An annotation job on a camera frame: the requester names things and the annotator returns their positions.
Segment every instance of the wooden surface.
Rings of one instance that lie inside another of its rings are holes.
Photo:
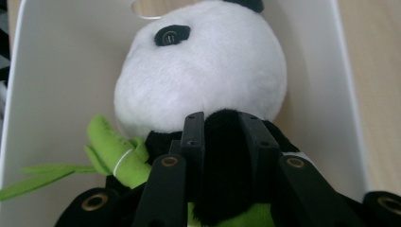
[[[20,1],[9,0],[11,39]],[[401,195],[401,1],[339,0],[339,6],[372,188]]]
[[[200,1],[201,0],[138,0],[132,3],[132,11],[144,17],[159,17],[173,9],[178,9]]]

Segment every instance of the green plush leaf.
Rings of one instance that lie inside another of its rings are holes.
[[[88,137],[96,152],[107,154],[110,160],[106,163],[116,163],[127,150],[132,148],[129,140],[116,132],[102,115],[96,115],[88,126]]]
[[[92,165],[94,165],[94,168],[98,173],[105,176],[112,174],[110,169],[107,168],[106,164],[102,162],[101,158],[97,155],[93,147],[85,146],[85,151],[89,157],[89,160],[91,161]]]
[[[91,166],[52,164],[24,168],[25,173],[38,173],[0,190],[0,201],[23,195],[40,187],[53,183],[75,172],[95,172]]]
[[[130,140],[130,143],[132,144],[132,147],[135,148],[136,157],[141,163],[145,163],[149,158],[149,154],[144,140],[139,137],[134,137]]]
[[[222,221],[218,227],[274,227],[269,203],[255,203],[246,212]]]
[[[21,169],[23,173],[51,173],[51,172],[94,172],[93,166],[80,166],[68,164],[44,164]]]

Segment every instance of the stuffed panda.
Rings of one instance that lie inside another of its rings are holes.
[[[115,87],[122,131],[181,131],[187,115],[224,108],[274,119],[286,62],[262,9],[261,0],[204,1],[143,27]]]
[[[171,11],[136,34],[116,83],[120,130],[146,139],[149,164],[181,138],[186,116],[204,112],[204,186],[192,210],[202,226],[271,223],[269,207],[253,204],[238,112],[266,120],[282,151],[298,150],[270,122],[287,72],[263,9],[261,0],[216,0]],[[248,218],[230,221],[237,217]]]

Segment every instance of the panda plush toy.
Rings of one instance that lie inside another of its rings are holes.
[[[171,141],[181,139],[185,118],[204,112],[203,186],[189,219],[201,226],[273,226],[270,206],[253,202],[251,157],[238,120],[239,112],[262,119],[281,151],[298,151],[271,123],[286,94],[287,72],[263,9],[261,0],[203,1],[143,27],[115,86],[120,132],[101,115],[89,124],[85,150],[93,166],[27,168],[42,176],[3,189],[0,200],[74,172],[109,176],[107,187],[121,193],[135,188]]]

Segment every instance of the screw hole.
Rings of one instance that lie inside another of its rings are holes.
[[[172,167],[178,164],[178,159],[175,157],[165,157],[162,159],[162,165],[166,167]]]
[[[297,168],[302,168],[305,166],[304,161],[302,161],[299,158],[288,158],[287,164],[289,164],[290,166],[293,166],[293,167],[297,167]]]
[[[105,193],[97,193],[91,197],[88,197],[82,202],[82,209],[85,211],[95,211],[107,203],[109,197]]]
[[[387,210],[401,216],[401,202],[389,197],[379,197],[378,203]]]

